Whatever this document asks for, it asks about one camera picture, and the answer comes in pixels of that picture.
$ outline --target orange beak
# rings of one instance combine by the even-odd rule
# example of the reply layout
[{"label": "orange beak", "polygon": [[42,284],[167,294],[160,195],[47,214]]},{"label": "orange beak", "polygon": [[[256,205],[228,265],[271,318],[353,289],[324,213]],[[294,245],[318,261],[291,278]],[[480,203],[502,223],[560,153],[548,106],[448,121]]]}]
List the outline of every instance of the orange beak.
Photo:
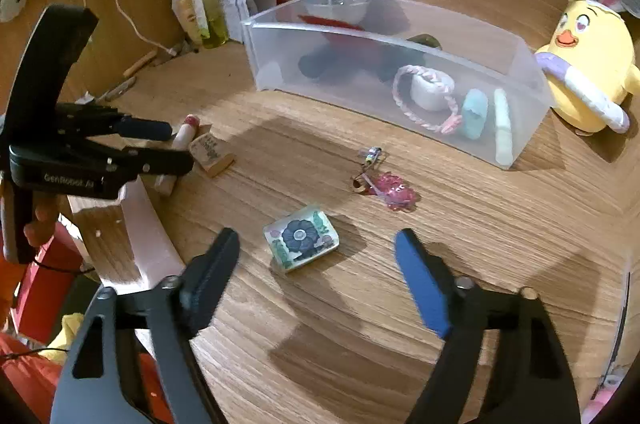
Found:
[{"label": "orange beak", "polygon": [[571,30],[567,29],[559,36],[556,36],[556,45],[560,48],[571,48],[578,44],[579,39],[575,37]]}]

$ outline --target bottle label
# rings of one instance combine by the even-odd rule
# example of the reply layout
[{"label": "bottle label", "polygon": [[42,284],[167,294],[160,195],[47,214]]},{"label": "bottle label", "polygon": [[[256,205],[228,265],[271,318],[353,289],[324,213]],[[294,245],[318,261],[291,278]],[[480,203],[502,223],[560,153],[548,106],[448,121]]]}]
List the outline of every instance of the bottle label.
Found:
[{"label": "bottle label", "polygon": [[196,14],[196,23],[198,23],[198,29],[200,31],[200,36],[203,39],[209,39],[209,23],[207,23],[207,14],[204,11],[204,1],[203,0],[191,0],[193,1],[193,11]]}]

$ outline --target wooden table surface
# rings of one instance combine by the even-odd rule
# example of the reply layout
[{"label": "wooden table surface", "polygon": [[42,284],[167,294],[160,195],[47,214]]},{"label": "wooden table surface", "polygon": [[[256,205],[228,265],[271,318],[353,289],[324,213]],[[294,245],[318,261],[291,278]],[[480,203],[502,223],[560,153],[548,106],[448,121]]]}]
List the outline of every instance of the wooden table surface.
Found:
[{"label": "wooden table surface", "polygon": [[[482,285],[540,293],[572,367],[581,404],[609,357],[626,253],[609,164],[549,114],[510,171],[399,127],[277,91],[257,92],[244,48],[228,44],[139,74],[116,105],[179,125],[212,124],[237,155],[215,179],[178,181],[158,214],[185,261],[223,227],[241,257],[216,317],[193,341],[230,422],[400,423],[442,342],[426,330],[394,259],[411,227],[430,251]],[[357,151],[388,152],[383,169],[422,199],[393,213],[354,195]],[[340,247],[284,276],[262,227],[319,204]],[[135,283],[117,205],[73,198],[74,219],[100,276]],[[465,410],[479,410],[495,334],[485,341]]]}]

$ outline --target braided hair tie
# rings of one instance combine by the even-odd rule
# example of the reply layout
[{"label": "braided hair tie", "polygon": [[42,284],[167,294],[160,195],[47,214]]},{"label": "braided hair tie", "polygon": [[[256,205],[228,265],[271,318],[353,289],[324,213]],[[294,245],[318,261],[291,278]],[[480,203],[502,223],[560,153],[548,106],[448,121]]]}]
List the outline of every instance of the braided hair tie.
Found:
[{"label": "braided hair tie", "polygon": [[[446,100],[447,105],[449,106],[449,109],[451,111],[451,115],[449,115],[447,120],[445,120],[442,124],[431,124],[431,123],[425,122],[423,119],[418,117],[411,110],[411,108],[409,108],[404,103],[404,101],[400,97],[400,94],[398,93],[398,86],[401,78],[406,74],[417,75],[419,77],[422,77],[425,80],[428,80],[431,84],[434,85],[437,91],[443,94],[444,99]],[[432,68],[425,68],[423,66],[414,66],[412,64],[403,66],[398,70],[398,73],[396,73],[396,76],[394,77],[394,85],[392,88],[392,93],[393,93],[394,100],[396,101],[396,104],[398,105],[398,107],[402,110],[402,113],[404,113],[407,117],[409,117],[413,122],[415,122],[416,124],[418,124],[418,126],[422,128],[428,129],[429,131],[433,131],[434,133],[442,133],[443,135],[450,135],[452,133],[455,133],[456,129],[458,129],[460,124],[462,124],[462,115],[458,114],[458,103],[451,96],[451,90],[449,89],[449,87],[442,82],[437,72]]]}]

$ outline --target yellow duck toy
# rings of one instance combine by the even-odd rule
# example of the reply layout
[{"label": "yellow duck toy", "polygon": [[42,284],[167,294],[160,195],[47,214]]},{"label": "yellow duck toy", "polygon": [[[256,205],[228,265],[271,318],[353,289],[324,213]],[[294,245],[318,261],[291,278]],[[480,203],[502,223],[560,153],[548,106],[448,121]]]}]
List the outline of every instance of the yellow duck toy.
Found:
[{"label": "yellow duck toy", "polygon": [[619,105],[628,92],[640,92],[640,70],[623,10],[640,17],[640,0],[569,0],[551,42],[536,52],[554,110],[577,134],[629,128]]}]

